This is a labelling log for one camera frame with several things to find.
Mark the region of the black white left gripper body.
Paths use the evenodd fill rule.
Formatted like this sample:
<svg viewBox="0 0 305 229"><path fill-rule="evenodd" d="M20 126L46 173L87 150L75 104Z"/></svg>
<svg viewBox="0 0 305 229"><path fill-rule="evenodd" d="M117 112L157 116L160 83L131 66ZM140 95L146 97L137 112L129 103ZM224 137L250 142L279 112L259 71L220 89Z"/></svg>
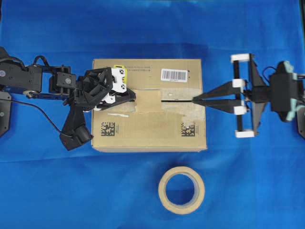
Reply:
<svg viewBox="0 0 305 229"><path fill-rule="evenodd" d="M106 67L87 70L76 81L76 89L64 101L64 105L75 105L84 112L94 109L101 101L115 102L115 93L126 91L126 69Z"/></svg>

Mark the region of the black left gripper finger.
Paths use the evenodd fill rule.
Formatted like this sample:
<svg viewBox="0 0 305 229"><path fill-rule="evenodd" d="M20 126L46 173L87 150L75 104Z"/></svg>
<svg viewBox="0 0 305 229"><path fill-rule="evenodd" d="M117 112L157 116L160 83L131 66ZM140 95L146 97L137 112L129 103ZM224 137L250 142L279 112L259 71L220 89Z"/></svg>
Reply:
<svg viewBox="0 0 305 229"><path fill-rule="evenodd" d="M131 89L127 88L125 92L115 93L115 102L116 103L125 103L125 102L135 102L136 100L136 93Z"/></svg>
<svg viewBox="0 0 305 229"><path fill-rule="evenodd" d="M112 104L109 104L105 101L101 101L97 106L94 107L94 110L95 111L103 111L103 110L106 110L106 109L110 109L114 106L118 106L118 105L121 105L121 104L124 104L124 103L127 103L127 102L134 102L134 101L135 101L134 99L124 100L124 101L116 101Z"/></svg>

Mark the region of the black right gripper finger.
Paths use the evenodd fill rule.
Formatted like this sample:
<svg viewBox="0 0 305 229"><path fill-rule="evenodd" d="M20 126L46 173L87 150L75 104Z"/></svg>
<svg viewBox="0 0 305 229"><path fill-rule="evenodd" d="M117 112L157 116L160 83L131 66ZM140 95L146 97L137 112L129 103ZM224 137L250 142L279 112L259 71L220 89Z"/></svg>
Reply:
<svg viewBox="0 0 305 229"><path fill-rule="evenodd" d="M226 82L209 92L195 96L193 100L203 100L207 98L221 97L233 94L241 94L245 88L245 80L231 80Z"/></svg>
<svg viewBox="0 0 305 229"><path fill-rule="evenodd" d="M194 104L210 107L234 115L244 115L246 106L243 100L220 99L220 100L192 100Z"/></svg>

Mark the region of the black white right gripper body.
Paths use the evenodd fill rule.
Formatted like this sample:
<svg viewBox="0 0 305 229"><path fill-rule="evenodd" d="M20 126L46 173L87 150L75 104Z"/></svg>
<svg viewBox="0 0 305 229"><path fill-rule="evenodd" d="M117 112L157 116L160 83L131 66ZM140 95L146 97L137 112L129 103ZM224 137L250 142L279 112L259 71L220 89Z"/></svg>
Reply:
<svg viewBox="0 0 305 229"><path fill-rule="evenodd" d="M239 63L247 62L248 80L241 79L239 76ZM254 61L254 55L251 53L233 54L231 63L234 66L234 79L232 87L237 89L236 99L241 101L239 106L234 107L234 114L237 118L237 130L235 137L248 138L258 135L258 127L265 106L270 101L270 87L260 76L257 65ZM243 129L242 115L251 112L251 129Z"/></svg>

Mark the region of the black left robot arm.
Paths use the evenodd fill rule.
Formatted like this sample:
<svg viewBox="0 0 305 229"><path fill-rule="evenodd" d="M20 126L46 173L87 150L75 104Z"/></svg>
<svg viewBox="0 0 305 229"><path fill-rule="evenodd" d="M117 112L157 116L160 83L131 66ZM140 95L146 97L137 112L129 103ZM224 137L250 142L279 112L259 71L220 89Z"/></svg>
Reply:
<svg viewBox="0 0 305 229"><path fill-rule="evenodd" d="M69 66L50 66L42 55L26 66L4 47L0 49L1 91L30 99L62 100L64 105L80 107L83 112L135 101L135 92L126 85L126 74L124 67L105 67L76 76Z"/></svg>

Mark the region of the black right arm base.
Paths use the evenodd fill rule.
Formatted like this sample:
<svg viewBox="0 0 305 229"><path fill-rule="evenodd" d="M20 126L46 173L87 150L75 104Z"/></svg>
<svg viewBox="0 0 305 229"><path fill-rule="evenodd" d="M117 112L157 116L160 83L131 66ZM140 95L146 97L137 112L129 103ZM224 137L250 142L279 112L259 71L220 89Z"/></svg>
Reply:
<svg viewBox="0 0 305 229"><path fill-rule="evenodd" d="M305 108L301 107L296 112L296 118L297 118L297 130L299 135L305 139Z"/></svg>

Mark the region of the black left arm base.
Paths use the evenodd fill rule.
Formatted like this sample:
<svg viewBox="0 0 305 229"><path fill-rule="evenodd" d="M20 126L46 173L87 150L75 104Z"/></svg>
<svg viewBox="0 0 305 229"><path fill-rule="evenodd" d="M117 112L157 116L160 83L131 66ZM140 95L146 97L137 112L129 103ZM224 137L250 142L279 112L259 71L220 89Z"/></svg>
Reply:
<svg viewBox="0 0 305 229"><path fill-rule="evenodd" d="M11 95L8 92L0 92L0 136L3 136L10 128Z"/></svg>

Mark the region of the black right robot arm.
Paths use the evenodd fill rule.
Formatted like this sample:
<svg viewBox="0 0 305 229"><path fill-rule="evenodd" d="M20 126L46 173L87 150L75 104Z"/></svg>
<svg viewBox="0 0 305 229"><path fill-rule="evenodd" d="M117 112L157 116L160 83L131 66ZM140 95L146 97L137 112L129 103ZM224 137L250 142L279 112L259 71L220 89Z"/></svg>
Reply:
<svg viewBox="0 0 305 229"><path fill-rule="evenodd" d="M283 122L297 119L300 136L305 135L304 74L294 72L288 61L281 61L268 79L263 79L251 53L231 56L234 77L209 92L192 99L194 104L211 107L236 116L237 138L255 137L267 104Z"/></svg>

